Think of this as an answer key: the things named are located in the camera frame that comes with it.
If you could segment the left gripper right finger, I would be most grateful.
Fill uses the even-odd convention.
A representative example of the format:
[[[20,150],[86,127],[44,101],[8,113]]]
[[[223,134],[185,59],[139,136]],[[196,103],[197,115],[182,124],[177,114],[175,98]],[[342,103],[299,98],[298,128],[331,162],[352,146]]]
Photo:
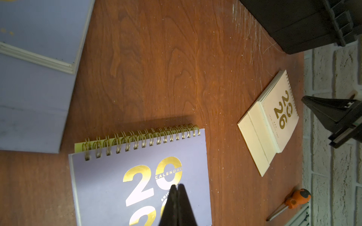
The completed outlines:
[[[177,225],[178,226],[197,225],[185,186],[183,184],[179,184],[177,189]]]

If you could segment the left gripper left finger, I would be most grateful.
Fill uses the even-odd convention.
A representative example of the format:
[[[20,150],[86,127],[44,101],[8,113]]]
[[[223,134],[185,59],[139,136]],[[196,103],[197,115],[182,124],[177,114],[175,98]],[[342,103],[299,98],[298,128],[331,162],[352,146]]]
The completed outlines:
[[[172,185],[164,207],[159,226],[178,226],[178,191]]]

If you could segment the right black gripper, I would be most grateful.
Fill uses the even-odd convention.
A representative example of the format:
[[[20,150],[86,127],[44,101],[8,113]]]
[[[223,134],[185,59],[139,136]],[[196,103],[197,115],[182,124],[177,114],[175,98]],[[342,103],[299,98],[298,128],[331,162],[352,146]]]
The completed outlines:
[[[304,96],[302,102],[332,134],[330,146],[339,148],[348,140],[362,142],[362,102]]]

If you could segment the beige calendar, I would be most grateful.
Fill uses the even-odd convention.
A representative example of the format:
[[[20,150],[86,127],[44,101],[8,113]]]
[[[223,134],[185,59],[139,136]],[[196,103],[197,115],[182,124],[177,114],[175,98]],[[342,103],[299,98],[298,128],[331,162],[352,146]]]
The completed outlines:
[[[261,176],[282,153],[299,121],[287,71],[279,71],[238,127]]]

